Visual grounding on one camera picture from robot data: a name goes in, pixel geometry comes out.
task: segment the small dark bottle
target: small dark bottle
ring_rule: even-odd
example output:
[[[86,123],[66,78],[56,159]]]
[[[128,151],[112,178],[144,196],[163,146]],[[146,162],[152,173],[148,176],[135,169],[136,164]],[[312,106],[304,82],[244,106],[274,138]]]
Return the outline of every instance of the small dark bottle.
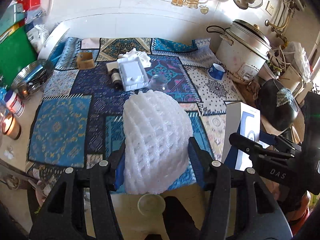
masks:
[[[114,68],[113,70],[111,70],[111,80],[112,80],[112,85],[115,87],[115,89],[122,88],[121,77],[120,77],[119,70],[117,68]]]

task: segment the wall outlet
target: wall outlet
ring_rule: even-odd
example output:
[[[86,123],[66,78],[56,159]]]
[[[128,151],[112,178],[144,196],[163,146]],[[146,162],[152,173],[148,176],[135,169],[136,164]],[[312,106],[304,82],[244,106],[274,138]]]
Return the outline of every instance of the wall outlet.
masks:
[[[266,7],[266,11],[267,11],[270,15],[272,15],[274,8],[275,8],[275,7],[271,4],[271,2],[268,1],[267,7]]]

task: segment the white foam mesh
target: white foam mesh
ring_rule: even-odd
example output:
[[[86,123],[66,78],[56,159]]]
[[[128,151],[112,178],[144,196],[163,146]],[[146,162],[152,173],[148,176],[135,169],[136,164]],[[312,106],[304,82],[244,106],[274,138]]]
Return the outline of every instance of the white foam mesh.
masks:
[[[169,95],[149,90],[124,103],[124,186],[127,193],[159,194],[186,170],[191,120]]]

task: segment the green container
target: green container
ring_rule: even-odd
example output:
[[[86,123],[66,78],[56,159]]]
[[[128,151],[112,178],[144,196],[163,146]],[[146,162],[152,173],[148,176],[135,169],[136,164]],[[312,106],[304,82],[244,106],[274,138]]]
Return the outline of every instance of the green container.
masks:
[[[36,60],[37,53],[28,40],[24,26],[0,43],[0,74],[8,86],[24,67]]]

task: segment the blue cup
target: blue cup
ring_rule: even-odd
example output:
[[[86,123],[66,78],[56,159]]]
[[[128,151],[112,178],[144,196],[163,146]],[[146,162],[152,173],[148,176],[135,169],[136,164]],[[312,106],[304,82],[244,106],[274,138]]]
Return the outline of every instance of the blue cup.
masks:
[[[212,67],[208,69],[209,76],[216,80],[222,80],[224,73],[224,68],[219,64],[213,63]]]

